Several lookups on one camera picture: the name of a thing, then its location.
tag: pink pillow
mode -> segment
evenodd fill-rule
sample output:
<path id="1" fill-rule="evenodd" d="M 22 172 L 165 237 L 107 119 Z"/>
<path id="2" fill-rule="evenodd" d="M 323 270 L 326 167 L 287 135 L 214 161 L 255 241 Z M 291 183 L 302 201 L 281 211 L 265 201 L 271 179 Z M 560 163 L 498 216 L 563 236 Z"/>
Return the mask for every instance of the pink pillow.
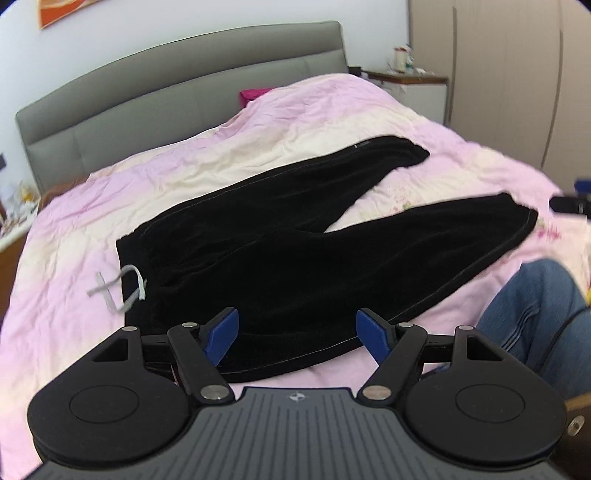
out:
<path id="1" fill-rule="evenodd" d="M 240 98 L 240 106 L 242 108 L 246 107 L 248 102 L 252 102 L 256 100 L 264 93 L 267 93 L 269 90 L 273 90 L 272 88 L 251 88 L 249 90 L 243 90 L 239 94 Z"/>

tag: pink bedspread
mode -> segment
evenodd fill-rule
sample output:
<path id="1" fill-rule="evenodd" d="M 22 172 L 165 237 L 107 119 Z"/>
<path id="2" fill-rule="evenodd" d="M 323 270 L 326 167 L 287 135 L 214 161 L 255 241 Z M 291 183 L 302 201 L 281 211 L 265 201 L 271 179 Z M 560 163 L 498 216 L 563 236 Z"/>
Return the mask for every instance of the pink bedspread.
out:
<path id="1" fill-rule="evenodd" d="M 2 478 L 20 479 L 39 463 L 26 421 L 35 392 L 124 324 L 123 315 L 109 313 L 101 296 L 86 294 L 95 286 L 96 272 L 111 278 L 119 271 L 118 238 L 187 199 L 377 135 L 407 137 L 431 156 L 419 166 L 391 172 L 330 229 L 425 203 L 503 190 L 540 212 L 535 231 L 519 248 L 416 323 L 431 333 L 474 325 L 521 263 L 541 257 L 561 261 L 585 291 L 587 222 L 549 211 L 548 199 L 559 189 L 539 171 L 465 142 L 350 75 L 315 77 L 275 89 L 218 128 L 97 172 L 41 212 L 28 236 L 0 333 Z M 119 287 L 112 295 L 121 302 Z M 256 385 L 347 386 L 356 391 L 375 366 L 360 348 Z M 234 386 L 236 393 L 242 386 Z"/>

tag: orange picture frame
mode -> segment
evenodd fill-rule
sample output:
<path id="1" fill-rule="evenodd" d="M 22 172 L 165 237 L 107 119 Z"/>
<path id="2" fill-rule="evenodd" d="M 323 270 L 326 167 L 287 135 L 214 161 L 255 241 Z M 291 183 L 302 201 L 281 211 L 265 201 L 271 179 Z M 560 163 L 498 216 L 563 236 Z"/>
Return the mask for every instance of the orange picture frame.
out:
<path id="1" fill-rule="evenodd" d="M 99 0 L 39 0 L 39 25 L 45 28 L 66 15 Z"/>

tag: gray upholstered headboard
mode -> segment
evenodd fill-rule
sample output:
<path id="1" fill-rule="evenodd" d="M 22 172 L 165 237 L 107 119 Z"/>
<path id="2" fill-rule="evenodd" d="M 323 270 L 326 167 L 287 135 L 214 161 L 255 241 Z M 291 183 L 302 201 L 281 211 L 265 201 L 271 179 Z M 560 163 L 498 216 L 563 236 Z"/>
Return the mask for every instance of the gray upholstered headboard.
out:
<path id="1" fill-rule="evenodd" d="M 199 35 L 94 70 L 17 113 L 41 192 L 215 127 L 238 92 L 347 72 L 338 22 Z"/>

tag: blue object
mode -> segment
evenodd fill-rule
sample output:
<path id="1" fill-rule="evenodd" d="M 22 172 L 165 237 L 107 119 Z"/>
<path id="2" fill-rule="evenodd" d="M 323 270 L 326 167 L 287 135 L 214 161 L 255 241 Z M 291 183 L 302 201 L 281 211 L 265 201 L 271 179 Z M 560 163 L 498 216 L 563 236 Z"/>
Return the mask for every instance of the blue object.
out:
<path id="1" fill-rule="evenodd" d="M 392 351 L 388 345 L 386 330 L 363 310 L 357 311 L 355 328 L 357 329 L 357 337 L 378 365 L 386 360 Z"/>
<path id="2" fill-rule="evenodd" d="M 209 330 L 207 345 L 203 351 L 209 361 L 216 367 L 238 336 L 238 311 L 233 309 L 221 320 L 216 317 L 211 322 L 218 323 Z"/>
<path id="3" fill-rule="evenodd" d="M 591 180 L 577 180 L 574 182 L 574 189 L 577 193 L 588 195 L 591 193 Z"/>

